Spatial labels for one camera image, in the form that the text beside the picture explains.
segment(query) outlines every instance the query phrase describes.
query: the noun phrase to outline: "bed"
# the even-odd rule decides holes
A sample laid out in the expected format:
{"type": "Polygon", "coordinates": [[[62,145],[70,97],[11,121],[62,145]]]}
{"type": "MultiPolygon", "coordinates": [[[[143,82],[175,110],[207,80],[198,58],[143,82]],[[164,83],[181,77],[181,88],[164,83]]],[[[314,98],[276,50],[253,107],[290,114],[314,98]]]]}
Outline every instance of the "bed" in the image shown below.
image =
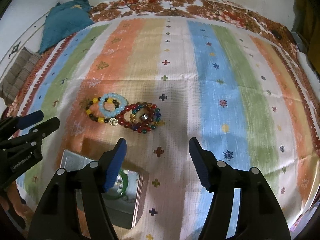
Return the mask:
{"type": "MultiPolygon", "coordinates": [[[[9,108],[8,115],[42,110],[45,120],[61,121],[43,143],[43,161],[17,179],[32,209],[65,149],[97,160],[123,137],[126,165],[148,172],[149,181],[139,223],[115,227],[119,238],[197,239],[212,194],[188,154],[194,136],[233,168],[258,167],[289,228],[312,206],[320,183],[319,101],[284,26],[218,0],[104,2],[91,19],[44,53],[9,108]],[[130,104],[156,104],[158,127],[140,134],[90,120],[88,102],[110,92],[130,104]]],[[[236,190],[233,221],[239,196],[236,190]]]]}

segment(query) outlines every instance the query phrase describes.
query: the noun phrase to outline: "green stripe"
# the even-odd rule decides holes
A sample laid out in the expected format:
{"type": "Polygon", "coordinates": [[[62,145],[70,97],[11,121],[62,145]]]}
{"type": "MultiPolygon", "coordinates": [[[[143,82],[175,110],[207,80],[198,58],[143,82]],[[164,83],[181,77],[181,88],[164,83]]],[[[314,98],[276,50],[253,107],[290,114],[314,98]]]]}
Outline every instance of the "green stripe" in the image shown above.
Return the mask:
{"type": "MultiPolygon", "coordinates": [[[[61,80],[68,78],[69,80],[72,77],[74,70],[78,66],[78,63],[83,59],[83,57],[87,54],[88,50],[91,48],[92,44],[96,41],[95,37],[98,37],[109,25],[101,25],[97,27],[93,27],[89,33],[84,37],[84,39],[78,44],[78,46],[74,49],[74,51],[69,56],[69,59],[58,73],[57,77],[51,83],[50,88],[45,95],[44,101],[41,105],[41,110],[44,112],[44,120],[46,121],[57,114],[58,107],[52,107],[52,102],[55,100],[61,100],[63,94],[66,90],[67,84],[61,85],[61,80]]],[[[47,149],[45,147],[46,140],[43,140],[43,149],[47,149]]],[[[33,200],[38,203],[43,194],[40,191],[39,183],[34,182],[34,176],[39,176],[42,170],[42,162],[37,163],[37,165],[33,166],[26,172],[24,185],[26,192],[33,197],[33,200]]]]}
{"type": "Polygon", "coordinates": [[[251,165],[262,171],[276,195],[279,172],[270,171],[274,171],[277,167],[278,153],[274,122],[267,99],[231,31],[216,25],[212,25],[212,28],[224,49],[225,55],[229,58],[241,93],[247,119],[247,141],[251,165]]]}

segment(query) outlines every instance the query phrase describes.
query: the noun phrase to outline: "bracelet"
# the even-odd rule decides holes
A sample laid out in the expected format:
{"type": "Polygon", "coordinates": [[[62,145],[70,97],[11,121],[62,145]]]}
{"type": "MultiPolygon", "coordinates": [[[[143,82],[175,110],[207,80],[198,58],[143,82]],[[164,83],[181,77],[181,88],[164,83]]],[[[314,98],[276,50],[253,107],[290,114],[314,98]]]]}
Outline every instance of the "bracelet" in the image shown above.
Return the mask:
{"type": "Polygon", "coordinates": [[[161,120],[160,116],[160,109],[157,108],[157,105],[147,102],[138,102],[136,104],[126,106],[124,110],[116,116],[116,119],[118,119],[119,124],[123,125],[124,128],[130,128],[133,131],[137,131],[138,133],[147,133],[151,130],[156,129],[156,127],[158,126],[158,122],[161,120]],[[148,112],[140,116],[141,122],[134,123],[136,120],[136,114],[143,108],[148,112]],[[132,110],[132,112],[130,114],[130,122],[128,122],[124,118],[124,114],[126,112],[129,112],[130,110],[132,110]]]}
{"type": "MultiPolygon", "coordinates": [[[[92,110],[90,109],[90,107],[94,104],[94,103],[98,103],[98,102],[101,102],[101,97],[96,97],[94,99],[92,99],[92,101],[90,101],[88,104],[87,104],[87,107],[85,108],[85,111],[87,113],[87,115],[89,116],[89,118],[95,122],[100,122],[100,123],[108,123],[110,121],[110,124],[113,125],[113,126],[117,126],[118,125],[118,120],[114,119],[114,118],[104,118],[104,117],[99,117],[99,116],[95,116],[93,113],[92,113],[92,110]]],[[[110,100],[107,100],[105,102],[108,102],[108,103],[113,103],[115,105],[115,108],[119,108],[119,102],[115,99],[110,99],[110,100]]]]}
{"type": "Polygon", "coordinates": [[[116,93],[108,93],[108,94],[104,94],[101,99],[99,104],[99,110],[100,112],[106,117],[106,118],[112,118],[115,117],[117,114],[120,114],[121,111],[124,110],[124,108],[127,106],[127,100],[116,93]],[[114,111],[109,111],[107,109],[104,108],[104,102],[108,102],[108,103],[113,103],[115,101],[119,101],[119,103],[115,106],[115,110],[114,111]]]}

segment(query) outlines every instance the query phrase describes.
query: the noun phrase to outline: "brown striped cushion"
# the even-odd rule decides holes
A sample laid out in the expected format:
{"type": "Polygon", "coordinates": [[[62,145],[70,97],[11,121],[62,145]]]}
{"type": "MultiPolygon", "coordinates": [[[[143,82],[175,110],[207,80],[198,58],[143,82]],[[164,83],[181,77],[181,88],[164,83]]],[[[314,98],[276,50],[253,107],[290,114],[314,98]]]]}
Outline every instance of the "brown striped cushion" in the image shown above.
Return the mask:
{"type": "Polygon", "coordinates": [[[26,48],[21,50],[0,84],[0,97],[4,99],[6,105],[14,101],[39,59],[39,54],[32,54],[26,48]]]}

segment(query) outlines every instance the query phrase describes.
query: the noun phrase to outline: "blue snowflake print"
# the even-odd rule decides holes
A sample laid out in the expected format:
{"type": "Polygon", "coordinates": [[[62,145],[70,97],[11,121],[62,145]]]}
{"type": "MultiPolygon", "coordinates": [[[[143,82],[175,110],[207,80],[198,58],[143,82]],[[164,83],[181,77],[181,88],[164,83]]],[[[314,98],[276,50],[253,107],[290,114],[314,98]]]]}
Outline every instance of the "blue snowflake print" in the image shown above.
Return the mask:
{"type": "Polygon", "coordinates": [[[226,152],[223,153],[224,158],[228,161],[230,161],[231,159],[233,159],[233,152],[227,150],[226,152]]]}

